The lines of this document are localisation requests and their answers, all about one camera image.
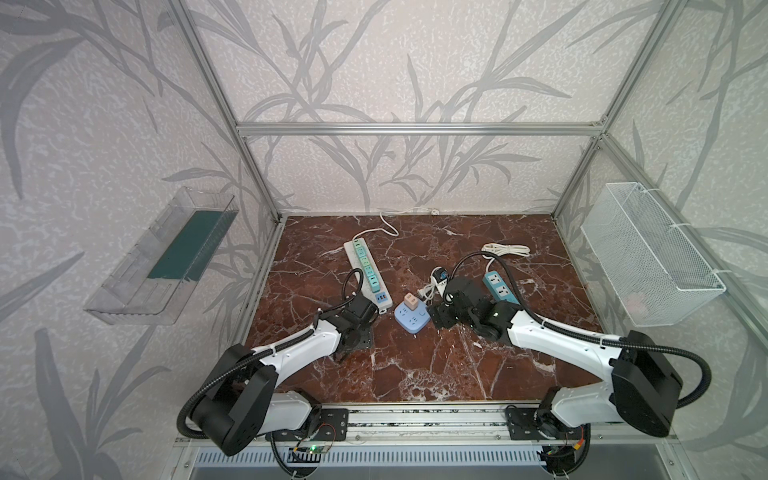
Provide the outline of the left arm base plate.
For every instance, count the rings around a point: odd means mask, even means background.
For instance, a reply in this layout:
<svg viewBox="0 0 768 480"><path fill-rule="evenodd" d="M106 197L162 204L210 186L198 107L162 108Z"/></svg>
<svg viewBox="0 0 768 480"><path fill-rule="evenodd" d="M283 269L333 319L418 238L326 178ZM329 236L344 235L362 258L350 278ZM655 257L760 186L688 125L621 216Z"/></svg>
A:
<svg viewBox="0 0 768 480"><path fill-rule="evenodd" d="M350 411L346 408L326 408L310 413L297 430L278 430L272 437L278 442L311 440L320 442L344 441L349 427Z"/></svg>

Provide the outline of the square blue power strip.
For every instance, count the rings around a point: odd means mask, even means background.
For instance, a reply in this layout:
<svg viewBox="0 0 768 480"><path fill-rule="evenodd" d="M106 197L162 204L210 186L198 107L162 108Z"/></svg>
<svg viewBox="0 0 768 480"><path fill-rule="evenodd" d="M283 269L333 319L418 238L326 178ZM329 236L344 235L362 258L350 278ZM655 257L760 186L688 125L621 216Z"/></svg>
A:
<svg viewBox="0 0 768 480"><path fill-rule="evenodd" d="M430 321L431 317L427 305L419 300L414 309L409 308L405 302L401 302L394 309L396 321L409 333L419 333Z"/></svg>

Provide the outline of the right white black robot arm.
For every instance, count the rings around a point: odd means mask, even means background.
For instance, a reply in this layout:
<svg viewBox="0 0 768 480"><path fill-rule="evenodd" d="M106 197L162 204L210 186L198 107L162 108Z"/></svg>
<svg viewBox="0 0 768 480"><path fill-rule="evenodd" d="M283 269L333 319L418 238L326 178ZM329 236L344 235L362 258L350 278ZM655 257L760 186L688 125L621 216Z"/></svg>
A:
<svg viewBox="0 0 768 480"><path fill-rule="evenodd" d="M636 330L617 336L545 318L523 299L510 268L503 271L502 284L512 300L456 269L436 268L431 280L440 299L428 309L435 326L465 325L486 340L544 353L597 379L586 386L550 388L534 413L514 415L511 424L551 439L593 423L623 423L663 438L676 411L708 391L713 374L700 355L658 345Z"/></svg>

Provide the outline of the long white pastel power strip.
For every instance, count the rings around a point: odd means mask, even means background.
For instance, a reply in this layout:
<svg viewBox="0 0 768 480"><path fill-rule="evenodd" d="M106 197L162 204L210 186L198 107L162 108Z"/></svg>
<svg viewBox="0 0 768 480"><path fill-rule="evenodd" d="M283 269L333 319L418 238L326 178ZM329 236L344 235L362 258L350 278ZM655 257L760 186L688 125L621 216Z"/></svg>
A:
<svg viewBox="0 0 768 480"><path fill-rule="evenodd" d="M350 265L363 272L362 294L375 304L380 314L385 314L393 306L392 296L386 287L367 243L358 238L343 244Z"/></svg>

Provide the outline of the pink plug cube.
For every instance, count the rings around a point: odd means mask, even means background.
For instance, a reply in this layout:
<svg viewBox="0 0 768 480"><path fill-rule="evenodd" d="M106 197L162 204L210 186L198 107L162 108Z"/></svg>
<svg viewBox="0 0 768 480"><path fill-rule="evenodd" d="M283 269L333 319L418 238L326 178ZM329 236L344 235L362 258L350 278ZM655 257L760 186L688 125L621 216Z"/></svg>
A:
<svg viewBox="0 0 768 480"><path fill-rule="evenodd" d="M403 299L403 304L412 311L414 311L419 306L419 302L420 299L412 293L407 293Z"/></svg>

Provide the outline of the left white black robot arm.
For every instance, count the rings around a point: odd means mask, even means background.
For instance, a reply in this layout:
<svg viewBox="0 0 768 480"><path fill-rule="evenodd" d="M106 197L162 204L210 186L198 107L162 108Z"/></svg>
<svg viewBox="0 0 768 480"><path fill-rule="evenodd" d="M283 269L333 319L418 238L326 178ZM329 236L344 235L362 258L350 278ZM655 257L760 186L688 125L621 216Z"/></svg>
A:
<svg viewBox="0 0 768 480"><path fill-rule="evenodd" d="M320 430L321 403L298 391L280 393L278 387L319 359L341 362L364 347L379 310L362 294L363 270L351 270L342 287L351 279L357 280L355 290L319 309L305 329L269 345L249 349L235 344L225 350L181 407L178 433L210 440L233 456L257 437L277 440L285 431L309 438Z"/></svg>

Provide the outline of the teal power strip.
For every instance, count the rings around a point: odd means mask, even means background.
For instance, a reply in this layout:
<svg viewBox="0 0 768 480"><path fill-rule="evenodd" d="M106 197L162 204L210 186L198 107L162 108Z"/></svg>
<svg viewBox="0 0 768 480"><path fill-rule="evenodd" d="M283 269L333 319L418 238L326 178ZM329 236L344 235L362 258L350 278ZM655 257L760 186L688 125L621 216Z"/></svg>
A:
<svg viewBox="0 0 768 480"><path fill-rule="evenodd" d="M483 282L496 301L507 301L518 305L519 302L512 289L497 271L486 272Z"/></svg>

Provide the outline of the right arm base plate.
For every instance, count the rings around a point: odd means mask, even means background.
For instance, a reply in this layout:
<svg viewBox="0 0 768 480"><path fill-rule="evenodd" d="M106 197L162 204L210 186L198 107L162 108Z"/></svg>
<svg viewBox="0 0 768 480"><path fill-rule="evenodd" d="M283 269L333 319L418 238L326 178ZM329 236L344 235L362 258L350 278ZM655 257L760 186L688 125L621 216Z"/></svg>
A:
<svg viewBox="0 0 768 480"><path fill-rule="evenodd" d="M509 404L504 409L506 426L511 440L577 441L591 437L586 425L568 427L553 413L553 401L560 387L550 388L541 402L534 407Z"/></svg>

